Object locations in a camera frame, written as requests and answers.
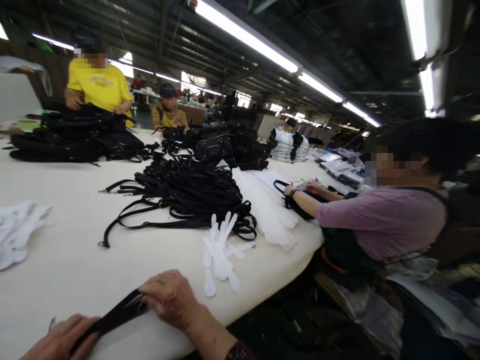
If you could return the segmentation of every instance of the white table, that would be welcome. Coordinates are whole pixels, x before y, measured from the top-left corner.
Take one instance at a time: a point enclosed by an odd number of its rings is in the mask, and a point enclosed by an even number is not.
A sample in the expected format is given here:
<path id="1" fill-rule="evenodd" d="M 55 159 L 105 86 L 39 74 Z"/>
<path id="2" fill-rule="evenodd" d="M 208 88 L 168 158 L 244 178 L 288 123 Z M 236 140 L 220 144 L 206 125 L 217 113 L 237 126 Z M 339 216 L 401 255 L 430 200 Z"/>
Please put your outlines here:
<path id="1" fill-rule="evenodd" d="M 146 92 L 143 92 L 141 90 L 132 90 L 133 93 L 135 94 L 139 94 L 139 95 L 145 95 L 146 96 L 146 104 L 148 105 L 149 104 L 149 97 L 152 97 L 152 98 L 157 98 L 157 99 L 161 99 L 162 97 L 159 96 L 159 95 L 153 95 L 153 94 L 148 94 Z"/>
<path id="2" fill-rule="evenodd" d="M 154 142 L 147 133 L 139 130 L 138 137 Z M 0 145 L 5 147 L 7 140 Z M 227 326 L 295 279 L 322 244 L 321 230 L 302 219 L 292 232 L 298 243 L 288 253 L 259 235 L 256 248 L 246 251 L 243 261 L 232 258 L 240 292 L 235 294 L 228 281 L 215 279 L 217 293 L 206 298 L 203 229 L 128 230 L 116 225 L 109 236 L 111 248 L 97 246 L 111 221 L 136 199 L 98 191 L 133 178 L 149 162 L 99 164 L 28 163 L 11 159 L 7 150 L 0 152 L 1 206 L 25 200 L 53 205 L 47 225 L 30 238 L 27 259 L 0 272 L 1 359 L 18 359 L 46 334 L 53 317 L 102 316 L 149 277 L 169 269 L 179 269 L 198 300 Z M 337 184 L 313 162 L 270 160 L 268 168 L 287 179 L 318 177 L 323 184 Z M 167 209 L 159 209 L 128 222 L 168 217 Z M 242 242 L 234 235 L 230 238 Z M 190 350 L 182 333 L 148 312 L 104 336 L 92 359 L 172 359 Z"/>

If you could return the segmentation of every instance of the bag strap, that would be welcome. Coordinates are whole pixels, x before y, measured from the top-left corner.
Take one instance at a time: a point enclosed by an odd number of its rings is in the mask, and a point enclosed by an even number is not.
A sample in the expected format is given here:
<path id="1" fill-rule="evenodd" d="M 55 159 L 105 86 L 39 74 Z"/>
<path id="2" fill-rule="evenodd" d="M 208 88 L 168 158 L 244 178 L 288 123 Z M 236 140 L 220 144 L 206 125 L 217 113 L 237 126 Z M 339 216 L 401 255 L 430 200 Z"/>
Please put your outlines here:
<path id="1" fill-rule="evenodd" d="M 93 324 L 73 345 L 70 354 L 82 345 L 82 343 L 94 333 L 100 333 L 102 336 L 118 328 L 119 326 L 143 315 L 148 310 L 145 302 L 142 302 L 143 294 L 135 289 L 120 301 L 104 317 Z"/>

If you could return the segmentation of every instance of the pink shirt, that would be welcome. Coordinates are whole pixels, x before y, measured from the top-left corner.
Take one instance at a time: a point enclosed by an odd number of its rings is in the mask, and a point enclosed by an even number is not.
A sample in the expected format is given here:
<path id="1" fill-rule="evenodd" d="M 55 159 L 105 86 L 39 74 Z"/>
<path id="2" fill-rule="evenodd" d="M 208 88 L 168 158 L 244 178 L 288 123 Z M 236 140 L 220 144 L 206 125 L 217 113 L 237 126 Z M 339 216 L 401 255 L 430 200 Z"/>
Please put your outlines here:
<path id="1" fill-rule="evenodd" d="M 433 243 L 447 210 L 427 192 L 378 187 L 352 199 L 321 203 L 316 218 L 325 228 L 352 229 L 367 255 L 388 261 Z"/>

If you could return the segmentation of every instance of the sleeve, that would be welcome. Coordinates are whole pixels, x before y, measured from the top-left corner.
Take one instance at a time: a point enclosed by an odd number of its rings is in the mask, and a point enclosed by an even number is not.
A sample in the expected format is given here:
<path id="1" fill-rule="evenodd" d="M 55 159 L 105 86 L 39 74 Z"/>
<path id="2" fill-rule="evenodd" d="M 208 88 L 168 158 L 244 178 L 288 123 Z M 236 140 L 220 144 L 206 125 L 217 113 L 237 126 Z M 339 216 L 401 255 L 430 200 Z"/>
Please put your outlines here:
<path id="1" fill-rule="evenodd" d="M 180 110 L 181 111 L 181 126 L 188 126 L 189 123 L 187 122 L 187 114 L 183 111 L 183 110 Z"/>
<path id="2" fill-rule="evenodd" d="M 66 87 L 73 90 L 83 91 L 75 71 L 74 60 L 70 61 L 70 65 L 68 65 L 68 84 Z"/>
<path id="3" fill-rule="evenodd" d="M 120 71 L 120 69 L 118 70 L 118 82 L 120 85 L 121 98 L 123 100 L 132 100 L 133 97 L 132 93 L 130 92 L 129 83 L 127 82 L 125 75 Z"/>
<path id="4" fill-rule="evenodd" d="M 371 230 L 391 221 L 392 202 L 371 195 L 361 195 L 347 200 L 320 203 L 316 219 L 324 228 Z"/>
<path id="5" fill-rule="evenodd" d="M 225 360 L 257 360 L 255 354 L 242 341 L 238 341 L 228 352 Z"/>
<path id="6" fill-rule="evenodd" d="M 153 122 L 154 130 L 162 126 L 162 119 L 160 118 L 160 111 L 158 106 L 154 106 L 151 109 L 151 121 Z"/>

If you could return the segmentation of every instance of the wristwatch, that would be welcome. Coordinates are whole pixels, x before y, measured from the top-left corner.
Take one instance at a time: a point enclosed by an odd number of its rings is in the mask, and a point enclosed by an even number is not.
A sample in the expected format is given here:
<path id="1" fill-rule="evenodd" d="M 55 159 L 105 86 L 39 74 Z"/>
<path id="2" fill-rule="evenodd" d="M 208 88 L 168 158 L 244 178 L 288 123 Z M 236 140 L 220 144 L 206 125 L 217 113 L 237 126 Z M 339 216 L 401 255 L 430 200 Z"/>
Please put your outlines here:
<path id="1" fill-rule="evenodd" d="M 288 197 L 293 199 L 294 198 L 294 194 L 297 192 L 297 191 L 300 191 L 298 189 L 293 189 L 292 191 L 290 191 L 290 193 L 288 194 Z"/>

